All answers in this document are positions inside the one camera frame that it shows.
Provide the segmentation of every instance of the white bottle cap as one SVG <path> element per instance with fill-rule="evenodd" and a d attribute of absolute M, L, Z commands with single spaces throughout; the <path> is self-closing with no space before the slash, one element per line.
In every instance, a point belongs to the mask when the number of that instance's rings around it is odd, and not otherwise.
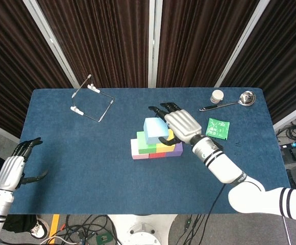
<path fill-rule="evenodd" d="M 211 94 L 210 101 L 214 104 L 219 103 L 222 101 L 224 98 L 224 94 L 220 90 L 214 90 L 213 93 Z"/>

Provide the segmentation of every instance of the brown curtain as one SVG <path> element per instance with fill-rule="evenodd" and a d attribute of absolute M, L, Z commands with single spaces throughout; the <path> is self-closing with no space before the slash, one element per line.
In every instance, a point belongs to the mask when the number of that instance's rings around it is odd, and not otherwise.
<path fill-rule="evenodd" d="M 259 0 L 164 0 L 157 87 L 213 87 Z"/>
<path fill-rule="evenodd" d="M 20 137 L 32 91 L 71 87 L 21 0 L 0 0 L 0 127 Z"/>
<path fill-rule="evenodd" d="M 146 87 L 149 0 L 38 0 L 78 81 Z"/>
<path fill-rule="evenodd" d="M 270 1 L 222 86 L 262 88 L 273 123 L 296 109 L 296 1 Z"/>

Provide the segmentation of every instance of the toy block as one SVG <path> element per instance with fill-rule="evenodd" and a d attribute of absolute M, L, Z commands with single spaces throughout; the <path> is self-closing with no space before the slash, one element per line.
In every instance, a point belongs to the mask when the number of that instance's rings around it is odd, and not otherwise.
<path fill-rule="evenodd" d="M 179 157 L 183 153 L 183 145 L 182 142 L 175 144 L 174 151 L 166 152 L 166 157 Z"/>
<path fill-rule="evenodd" d="M 139 154 L 138 139 L 131 139 L 131 155 L 133 159 L 148 159 L 149 154 Z"/>
<path fill-rule="evenodd" d="M 139 154 L 156 153 L 156 144 L 147 144 L 144 131 L 137 132 Z"/>
<path fill-rule="evenodd" d="M 163 158 L 163 157 L 166 157 L 166 152 L 149 154 L 149 158 Z"/>
<path fill-rule="evenodd" d="M 147 144 L 160 143 L 159 137 L 168 137 L 167 124 L 159 117 L 149 117 L 144 120 L 143 131 Z"/>
<path fill-rule="evenodd" d="M 168 135 L 169 136 L 168 136 L 167 140 L 170 140 L 170 139 L 174 138 L 174 133 L 173 133 L 172 129 L 168 130 Z M 171 146 L 168 146 L 168 145 L 165 145 L 163 143 L 159 143 L 159 144 L 156 144 L 156 153 L 159 153 L 159 152 L 172 152 L 172 151 L 174 151 L 174 148 L 175 148 L 175 144 L 171 145 Z"/>

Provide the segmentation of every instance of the light blue block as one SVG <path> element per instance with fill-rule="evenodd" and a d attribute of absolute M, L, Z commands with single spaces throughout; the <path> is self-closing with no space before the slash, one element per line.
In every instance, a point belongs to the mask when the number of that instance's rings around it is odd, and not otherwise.
<path fill-rule="evenodd" d="M 144 135 L 147 144 L 158 144 L 159 137 L 168 138 L 167 124 L 159 117 L 149 117 L 144 120 Z"/>

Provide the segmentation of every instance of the blue tablecloth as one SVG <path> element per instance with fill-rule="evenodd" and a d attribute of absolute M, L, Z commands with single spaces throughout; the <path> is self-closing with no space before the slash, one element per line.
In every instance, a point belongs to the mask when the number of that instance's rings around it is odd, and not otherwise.
<path fill-rule="evenodd" d="M 175 102 L 206 132 L 208 119 L 229 121 L 228 140 L 217 141 L 243 171 L 270 190 L 289 187 L 265 99 L 258 88 L 221 88 L 222 103 L 237 101 L 252 90 L 254 105 L 199 112 L 211 105 L 214 88 L 102 89 L 115 103 L 97 123 L 70 110 L 74 89 L 37 89 L 28 109 L 21 141 L 41 137 L 26 164 L 26 176 L 48 169 L 42 181 L 15 192 L 11 213 L 167 214 L 207 213 L 222 184 L 184 146 L 181 157 L 133 160 L 130 139 L 143 130 L 148 106 Z M 109 100 L 81 89 L 76 105 L 99 117 Z M 215 213 L 234 213 L 227 186 Z"/>

